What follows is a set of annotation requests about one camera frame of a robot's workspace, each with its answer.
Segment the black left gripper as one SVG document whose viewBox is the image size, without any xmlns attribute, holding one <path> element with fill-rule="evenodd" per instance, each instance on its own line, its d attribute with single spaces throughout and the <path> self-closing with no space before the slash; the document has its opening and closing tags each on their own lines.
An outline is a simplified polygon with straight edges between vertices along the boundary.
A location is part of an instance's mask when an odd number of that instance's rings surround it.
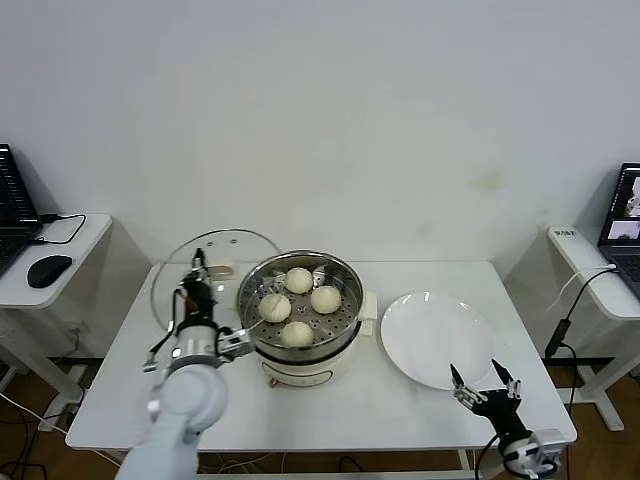
<svg viewBox="0 0 640 480">
<path fill-rule="evenodd" d="M 179 328 L 189 328 L 204 326 L 215 328 L 214 307 L 217 304 L 214 299 L 208 277 L 208 267 L 204 250 L 198 247 L 192 258 L 192 272 L 187 274 L 181 287 L 184 291 L 183 320 L 179 323 Z"/>
</svg>

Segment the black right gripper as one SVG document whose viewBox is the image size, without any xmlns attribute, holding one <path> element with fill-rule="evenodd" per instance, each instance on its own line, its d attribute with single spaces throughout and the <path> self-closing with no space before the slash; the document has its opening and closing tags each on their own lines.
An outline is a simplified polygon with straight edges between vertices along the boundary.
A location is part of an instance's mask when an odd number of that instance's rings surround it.
<svg viewBox="0 0 640 480">
<path fill-rule="evenodd" d="M 456 369 L 450 364 L 453 395 L 463 405 L 473 405 L 471 411 L 489 420 L 499 440 L 521 440 L 530 436 L 530 431 L 520 419 L 517 410 L 521 400 L 521 381 L 514 379 L 509 370 L 496 359 L 492 365 L 505 389 L 486 390 L 480 393 L 467 386 Z"/>
</svg>

